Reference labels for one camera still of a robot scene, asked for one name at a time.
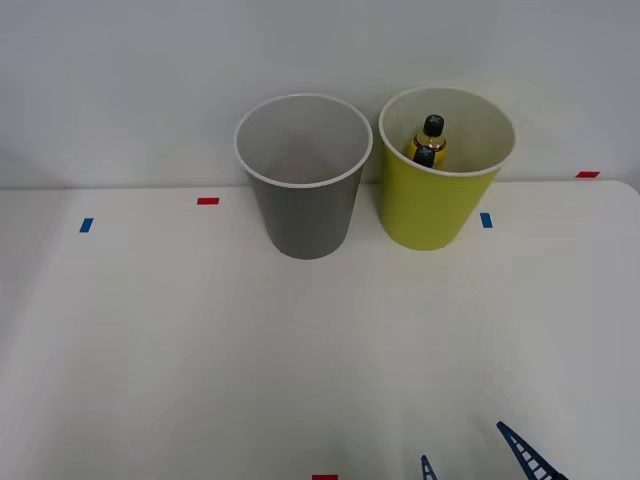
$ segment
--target white wall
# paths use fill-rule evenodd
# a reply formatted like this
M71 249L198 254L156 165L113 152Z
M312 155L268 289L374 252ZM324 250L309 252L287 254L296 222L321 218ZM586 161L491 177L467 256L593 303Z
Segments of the white wall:
M503 178L640 185L639 25L634 0L3 0L0 186L243 182L256 102L328 92L373 122L430 82L510 113Z

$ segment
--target white table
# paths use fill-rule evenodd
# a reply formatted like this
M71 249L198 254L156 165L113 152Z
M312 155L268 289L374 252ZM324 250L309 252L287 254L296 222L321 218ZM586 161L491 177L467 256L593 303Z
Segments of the white table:
M478 212L413 252L363 187L300 261L246 188L0 192L0 478L524 480L498 420L636 478L640 197L502 183Z

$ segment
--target bottle cap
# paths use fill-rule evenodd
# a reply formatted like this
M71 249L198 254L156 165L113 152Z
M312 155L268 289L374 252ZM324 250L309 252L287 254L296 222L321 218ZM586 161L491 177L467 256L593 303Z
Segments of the bottle cap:
M424 121L422 131L429 137L439 137L444 130L444 118L440 115L429 115Z

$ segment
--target red tape marker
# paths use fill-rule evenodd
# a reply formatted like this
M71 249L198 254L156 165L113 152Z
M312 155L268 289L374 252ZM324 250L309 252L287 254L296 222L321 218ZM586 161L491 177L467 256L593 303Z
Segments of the red tape marker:
M220 203L218 197L200 197L198 199L198 205L217 205Z
M600 172L589 172L583 170L582 172L578 173L578 175L576 175L576 178L596 178L598 175L600 175Z

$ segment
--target blue tape marker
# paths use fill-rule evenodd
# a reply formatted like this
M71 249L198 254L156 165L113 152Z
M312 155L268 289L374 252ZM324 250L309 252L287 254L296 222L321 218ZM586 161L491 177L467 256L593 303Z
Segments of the blue tape marker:
M493 223L491 223L491 215L488 213L481 213L480 219L482 220L482 226L484 228L493 228Z
M85 218L80 227L80 233L89 233L91 225L93 224L93 218Z

